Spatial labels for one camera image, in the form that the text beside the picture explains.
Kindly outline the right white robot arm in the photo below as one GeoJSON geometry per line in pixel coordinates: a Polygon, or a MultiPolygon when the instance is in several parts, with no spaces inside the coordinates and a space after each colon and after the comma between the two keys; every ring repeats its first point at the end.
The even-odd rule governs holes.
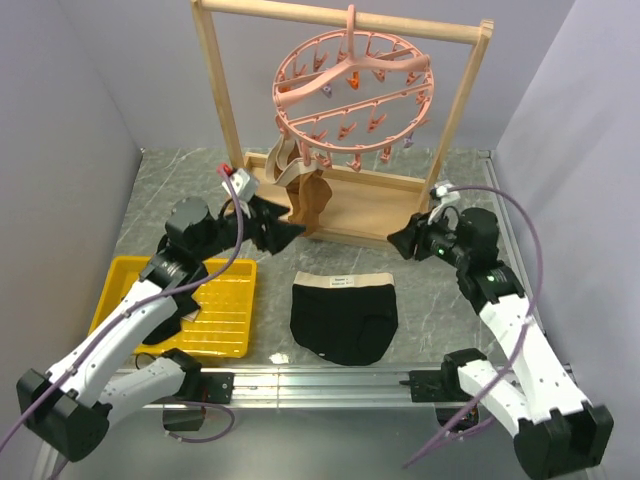
{"type": "Polygon", "coordinates": [[[512,385],[476,349],[445,357],[441,388],[452,399],[482,404],[509,432],[531,479],[552,479],[599,465],[614,419],[574,383],[534,318],[513,270],[499,259],[497,217],[483,208],[445,217],[414,214],[387,239],[405,259],[437,257],[456,270],[459,290],[508,357],[512,385]]]}

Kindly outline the black underwear in tray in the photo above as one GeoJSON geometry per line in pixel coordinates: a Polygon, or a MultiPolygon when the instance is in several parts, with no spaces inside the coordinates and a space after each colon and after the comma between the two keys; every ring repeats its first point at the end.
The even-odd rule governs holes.
{"type": "Polygon", "coordinates": [[[189,292],[172,295],[171,298],[175,301],[177,310],[144,338],[143,345],[157,345],[173,337],[182,330],[181,322],[185,316],[198,314],[200,311],[200,305],[189,292]]]}

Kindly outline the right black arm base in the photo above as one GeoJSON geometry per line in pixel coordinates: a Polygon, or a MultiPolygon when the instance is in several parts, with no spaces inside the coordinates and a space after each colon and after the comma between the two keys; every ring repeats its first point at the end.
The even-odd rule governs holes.
{"type": "Polygon", "coordinates": [[[446,356],[438,370],[410,371],[404,384],[410,388],[414,403],[473,402],[471,409],[448,429],[447,441],[477,435],[494,424],[516,436],[529,411],[524,394],[508,379],[499,379],[482,399],[474,400],[497,376],[498,370],[479,351],[462,350],[446,356]]]}

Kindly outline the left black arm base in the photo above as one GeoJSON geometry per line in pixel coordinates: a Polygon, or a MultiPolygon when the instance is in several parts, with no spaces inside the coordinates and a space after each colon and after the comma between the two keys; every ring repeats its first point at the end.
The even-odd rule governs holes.
{"type": "Polygon", "coordinates": [[[230,408],[235,374],[202,374],[190,393],[161,397],[152,403],[161,410],[164,435],[178,442],[204,444],[220,440],[236,423],[230,408]]]}

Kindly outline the black underwear beige waistband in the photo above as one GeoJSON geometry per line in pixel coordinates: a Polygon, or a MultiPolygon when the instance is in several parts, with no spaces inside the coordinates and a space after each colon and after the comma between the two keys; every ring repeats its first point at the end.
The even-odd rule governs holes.
{"type": "Polygon", "coordinates": [[[378,362],[399,325],[390,273],[321,276],[299,271],[290,331],[296,343],[342,366],[378,362]]]}

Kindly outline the brown underwear striped waistband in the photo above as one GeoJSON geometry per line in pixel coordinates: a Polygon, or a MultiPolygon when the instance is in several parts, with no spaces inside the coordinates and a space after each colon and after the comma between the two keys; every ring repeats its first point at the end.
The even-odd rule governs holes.
{"type": "Polygon", "coordinates": [[[323,172],[332,167],[331,158],[311,154],[308,145],[302,147],[293,137],[281,135],[267,155],[267,182],[283,187],[292,205],[288,221],[305,226],[303,236],[319,228],[319,217],[332,197],[332,190],[323,172]]]}

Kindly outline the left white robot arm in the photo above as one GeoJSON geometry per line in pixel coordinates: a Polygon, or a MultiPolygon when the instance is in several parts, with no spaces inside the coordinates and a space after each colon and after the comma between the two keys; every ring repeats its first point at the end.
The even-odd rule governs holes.
{"type": "Polygon", "coordinates": [[[20,424],[78,462],[135,410],[165,397],[189,402],[200,394],[201,365],[177,348],[134,374],[113,376],[136,347],[175,335],[181,319],[198,309],[194,292],[216,277],[206,260],[237,252],[246,240],[275,255],[305,230],[282,221],[287,207],[259,196],[233,206],[218,216],[199,197],[174,206],[156,253],[112,313],[45,372],[29,369],[20,377],[20,424]]]}

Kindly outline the pink round clip hanger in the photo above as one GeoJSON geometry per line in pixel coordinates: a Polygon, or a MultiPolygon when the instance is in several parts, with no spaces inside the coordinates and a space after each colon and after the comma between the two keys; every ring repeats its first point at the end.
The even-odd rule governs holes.
{"type": "Polygon", "coordinates": [[[297,173],[328,170],[336,155],[349,157],[354,171],[366,153],[388,162],[428,123],[434,87],[428,54],[397,35],[357,29],[350,6],[345,29],[305,41],[278,67],[280,138],[269,160],[297,173]]]}

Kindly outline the wooden hanging rack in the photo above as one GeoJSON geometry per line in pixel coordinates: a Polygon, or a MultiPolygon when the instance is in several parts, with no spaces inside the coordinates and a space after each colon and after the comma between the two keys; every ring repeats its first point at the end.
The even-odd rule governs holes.
{"type": "MultiPolygon", "coordinates": [[[[261,195],[273,202],[281,202],[290,207],[287,220],[292,210],[288,195],[283,187],[268,183],[265,176],[265,164],[271,149],[265,154],[257,154],[244,152],[241,148],[213,17],[217,13],[225,13],[318,25],[321,27],[321,32],[318,34],[320,35],[345,29],[347,9],[348,7],[340,10],[278,1],[195,1],[191,5],[230,161],[233,166],[247,168],[259,178],[261,195]]],[[[378,154],[374,152],[363,155],[362,167],[359,171],[349,168],[349,157],[336,155],[333,158],[332,167],[323,172],[323,178],[331,187],[332,197],[320,214],[319,228],[310,236],[326,241],[384,247],[386,238],[391,232],[401,228],[410,215],[426,210],[430,204],[429,192],[438,180],[441,166],[464,113],[471,89],[490,44],[494,24],[490,20],[485,20],[477,26],[470,26],[377,15],[356,9],[356,27],[364,31],[397,35],[417,48],[419,48],[416,45],[417,39],[466,44],[470,47],[469,58],[439,145],[424,179],[364,169],[363,161],[367,156],[373,156],[381,161],[378,154]]],[[[260,85],[261,93],[272,100],[271,120],[267,127],[276,132],[276,142],[280,132],[275,122],[272,87],[278,67],[273,79],[262,82],[260,85]]]]}

